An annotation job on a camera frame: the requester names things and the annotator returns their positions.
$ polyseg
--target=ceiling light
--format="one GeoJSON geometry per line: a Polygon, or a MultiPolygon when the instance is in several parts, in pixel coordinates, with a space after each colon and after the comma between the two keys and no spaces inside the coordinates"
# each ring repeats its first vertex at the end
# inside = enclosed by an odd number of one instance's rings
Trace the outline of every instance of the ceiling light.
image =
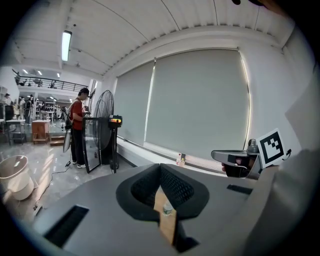
{"type": "Polygon", "coordinates": [[[64,62],[68,61],[71,35],[72,33],[66,30],[62,34],[61,58],[64,62]]]}

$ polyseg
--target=black slot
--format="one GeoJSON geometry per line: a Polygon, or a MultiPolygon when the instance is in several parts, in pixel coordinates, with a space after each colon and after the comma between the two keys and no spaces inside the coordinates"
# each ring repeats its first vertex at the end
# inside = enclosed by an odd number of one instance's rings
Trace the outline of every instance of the black slot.
{"type": "Polygon", "coordinates": [[[61,248],[86,216],[88,211],[89,209],[87,208],[75,205],[49,230],[44,237],[61,248]]]}
{"type": "Polygon", "coordinates": [[[226,187],[228,190],[233,190],[239,193],[247,194],[250,195],[252,192],[252,188],[244,187],[244,186],[238,186],[238,185],[233,185],[230,184],[226,187]]]}

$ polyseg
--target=cable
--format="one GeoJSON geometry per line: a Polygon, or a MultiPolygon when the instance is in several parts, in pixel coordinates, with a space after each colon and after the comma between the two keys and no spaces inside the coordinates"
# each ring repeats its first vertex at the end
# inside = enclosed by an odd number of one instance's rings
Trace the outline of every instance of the cable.
{"type": "Polygon", "coordinates": [[[36,210],[37,209],[37,203],[39,202],[39,200],[41,199],[41,197],[43,196],[43,194],[46,192],[47,188],[50,187],[50,183],[52,182],[53,178],[54,178],[54,174],[61,174],[61,173],[65,173],[66,171],[68,171],[70,169],[70,166],[68,166],[68,168],[64,171],[57,171],[57,172],[53,172],[51,173],[51,179],[48,183],[48,186],[46,186],[45,190],[42,192],[42,194],[40,195],[39,199],[37,201],[35,201],[34,207],[33,209],[36,210]]]}
{"type": "Polygon", "coordinates": [[[286,152],[286,156],[288,156],[286,159],[282,159],[283,161],[287,160],[291,156],[291,148],[286,152]]]}

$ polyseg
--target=wooden cabinet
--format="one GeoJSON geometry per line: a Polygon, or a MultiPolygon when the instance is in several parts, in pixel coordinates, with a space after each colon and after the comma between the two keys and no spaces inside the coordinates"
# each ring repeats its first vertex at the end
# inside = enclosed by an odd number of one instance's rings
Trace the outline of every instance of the wooden cabinet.
{"type": "Polygon", "coordinates": [[[36,120],[32,122],[32,141],[46,142],[49,140],[49,123],[50,120],[36,120]]]}

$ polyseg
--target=glass panel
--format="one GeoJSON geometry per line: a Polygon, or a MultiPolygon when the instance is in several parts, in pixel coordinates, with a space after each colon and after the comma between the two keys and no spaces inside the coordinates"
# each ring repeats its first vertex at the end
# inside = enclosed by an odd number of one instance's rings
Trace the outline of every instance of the glass panel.
{"type": "Polygon", "coordinates": [[[100,164],[99,161],[99,150],[95,143],[94,134],[96,128],[98,128],[98,119],[90,118],[83,119],[85,128],[84,128],[84,159],[88,163],[89,171],[100,164]]]}

